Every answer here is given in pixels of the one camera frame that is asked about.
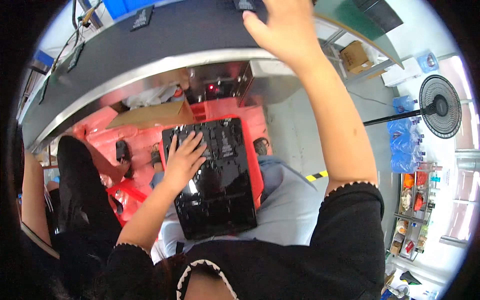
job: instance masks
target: stand fan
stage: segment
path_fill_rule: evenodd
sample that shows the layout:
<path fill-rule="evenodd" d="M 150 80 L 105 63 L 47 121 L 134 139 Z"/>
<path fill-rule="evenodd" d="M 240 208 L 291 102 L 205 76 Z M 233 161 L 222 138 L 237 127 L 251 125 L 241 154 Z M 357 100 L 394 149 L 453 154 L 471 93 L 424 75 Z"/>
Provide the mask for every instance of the stand fan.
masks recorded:
<path fill-rule="evenodd" d="M 462 108 L 452 84 L 440 75 L 431 75 L 420 88 L 420 109 L 364 122 L 364 126 L 422 115 L 428 129 L 442 139 L 449 139 L 460 129 Z"/>

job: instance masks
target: gray floor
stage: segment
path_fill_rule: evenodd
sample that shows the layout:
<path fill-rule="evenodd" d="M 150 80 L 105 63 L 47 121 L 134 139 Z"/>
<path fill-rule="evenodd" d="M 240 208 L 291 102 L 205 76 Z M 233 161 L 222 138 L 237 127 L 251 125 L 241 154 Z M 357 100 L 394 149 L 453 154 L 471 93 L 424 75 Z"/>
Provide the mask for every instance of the gray floor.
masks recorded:
<path fill-rule="evenodd" d="M 363 121 L 395 113 L 392 106 L 361 98 L 392 103 L 394 91 L 392 88 L 385 87 L 380 77 L 351 84 L 347 89 Z M 275 155 L 305 176 L 325 170 L 320 139 L 305 90 L 299 90 L 285 102 L 269 105 L 265 108 L 265 115 Z M 372 144 L 378 169 L 379 187 L 385 203 L 382 221 L 385 247 L 390 248 L 389 243 L 395 221 L 393 213 L 398 201 L 398 174 L 390 171 L 390 143 L 385 124 L 367 127 L 367 134 Z M 320 197 L 325 193 L 327 182 L 326 178 L 313 182 Z"/>

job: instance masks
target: black conveyor belt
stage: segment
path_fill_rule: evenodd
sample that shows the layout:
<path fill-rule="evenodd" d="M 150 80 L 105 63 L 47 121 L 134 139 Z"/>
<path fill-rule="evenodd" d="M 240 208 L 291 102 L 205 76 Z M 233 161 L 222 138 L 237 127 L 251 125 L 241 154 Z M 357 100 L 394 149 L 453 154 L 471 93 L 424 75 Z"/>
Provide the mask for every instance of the black conveyor belt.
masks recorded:
<path fill-rule="evenodd" d="M 261 1 L 257 3 L 257 14 L 265 21 L 266 9 Z M 25 146 L 30 148 L 75 100 L 124 72 L 172 55 L 257 48 L 243 27 L 241 15 L 231 0 L 186 0 L 155 8 L 149 26 L 139 30 L 130 32 L 134 16 L 105 29 L 86 42 L 73 70 L 66 72 L 70 59 L 57 67 L 40 105 L 41 93 L 37 93 L 22 123 Z M 61 133 L 77 121 L 70 117 L 68 124 L 64 122 L 52 134 Z"/>

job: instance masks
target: glossy black panel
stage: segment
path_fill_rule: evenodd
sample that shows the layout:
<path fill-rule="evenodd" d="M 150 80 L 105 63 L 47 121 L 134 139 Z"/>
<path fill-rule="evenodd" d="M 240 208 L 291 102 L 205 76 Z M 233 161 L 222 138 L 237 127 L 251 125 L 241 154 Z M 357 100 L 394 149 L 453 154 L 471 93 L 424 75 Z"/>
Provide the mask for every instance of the glossy black panel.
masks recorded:
<path fill-rule="evenodd" d="M 186 239 L 199 240 L 256 227 L 240 119 L 222 119 L 164 130 L 162 138 L 167 161 L 173 135 L 179 137 L 178 147 L 193 130 L 204 134 L 207 160 L 175 199 Z"/>

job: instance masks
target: window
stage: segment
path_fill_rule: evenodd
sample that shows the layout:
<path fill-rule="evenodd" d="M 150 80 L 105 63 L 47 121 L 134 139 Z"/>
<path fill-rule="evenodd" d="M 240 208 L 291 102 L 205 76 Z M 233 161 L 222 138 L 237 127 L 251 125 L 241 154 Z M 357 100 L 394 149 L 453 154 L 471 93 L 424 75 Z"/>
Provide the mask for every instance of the window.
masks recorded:
<path fill-rule="evenodd" d="M 480 213 L 479 114 L 472 100 L 463 63 L 459 56 L 439 61 L 439 72 L 454 86 L 461 101 L 462 124 L 455 135 L 456 184 L 449 226 L 440 242 L 465 247 Z"/>

